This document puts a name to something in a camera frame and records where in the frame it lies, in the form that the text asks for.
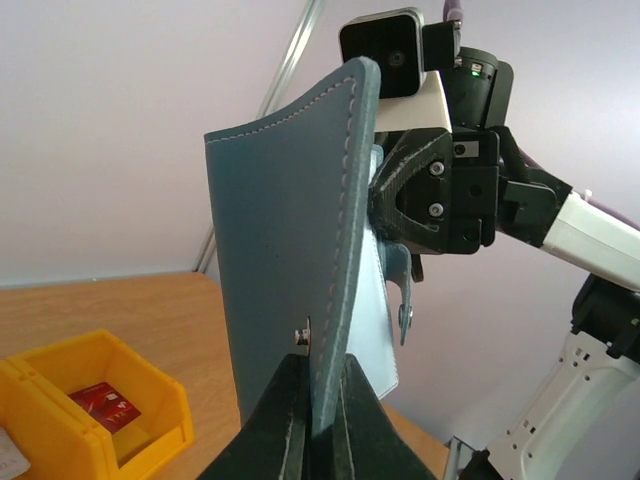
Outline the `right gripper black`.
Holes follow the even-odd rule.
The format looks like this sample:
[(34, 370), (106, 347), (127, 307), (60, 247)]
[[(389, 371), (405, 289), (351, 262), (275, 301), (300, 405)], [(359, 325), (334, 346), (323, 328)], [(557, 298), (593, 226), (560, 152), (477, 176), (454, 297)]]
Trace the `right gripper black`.
[(495, 239), (499, 137), (442, 127), (386, 132), (369, 187), (376, 233), (418, 255), (472, 255)]

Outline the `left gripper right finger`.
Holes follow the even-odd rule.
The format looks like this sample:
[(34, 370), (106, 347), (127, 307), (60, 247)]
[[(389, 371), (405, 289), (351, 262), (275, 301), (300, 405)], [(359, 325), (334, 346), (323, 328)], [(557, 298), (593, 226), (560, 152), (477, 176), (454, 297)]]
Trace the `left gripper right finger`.
[(333, 425), (332, 477), (350, 480), (429, 480), (435, 475), (400, 438), (355, 356), (339, 384)]

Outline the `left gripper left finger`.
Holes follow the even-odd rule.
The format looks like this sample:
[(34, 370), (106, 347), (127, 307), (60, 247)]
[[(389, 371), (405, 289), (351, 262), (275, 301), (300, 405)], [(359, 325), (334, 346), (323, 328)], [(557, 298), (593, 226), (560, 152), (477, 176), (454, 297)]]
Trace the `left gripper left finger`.
[(199, 477), (306, 479), (309, 410), (309, 358), (288, 354), (239, 433)]

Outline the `blue leather card holder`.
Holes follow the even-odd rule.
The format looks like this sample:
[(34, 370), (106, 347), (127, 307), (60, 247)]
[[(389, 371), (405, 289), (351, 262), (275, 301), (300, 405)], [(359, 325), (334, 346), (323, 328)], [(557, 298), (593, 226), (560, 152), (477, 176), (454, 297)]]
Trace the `blue leather card holder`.
[(378, 397), (397, 386), (383, 247), (367, 216), (379, 88), (377, 64), (356, 58), (273, 114), (204, 138), (243, 417), (302, 328), (314, 435), (333, 423), (347, 354)]

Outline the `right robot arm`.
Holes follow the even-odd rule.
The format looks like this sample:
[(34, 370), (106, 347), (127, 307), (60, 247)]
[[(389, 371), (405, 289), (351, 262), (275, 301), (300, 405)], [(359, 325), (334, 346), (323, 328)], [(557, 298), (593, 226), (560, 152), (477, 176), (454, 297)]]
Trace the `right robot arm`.
[(464, 479), (552, 479), (610, 404), (639, 377), (639, 231), (528, 159), (505, 124), (514, 73), (469, 47), (427, 53), (426, 121), (390, 120), (372, 187), (376, 230), (429, 255), (475, 254), (507, 235), (584, 269), (587, 280), (549, 373), (462, 469)]

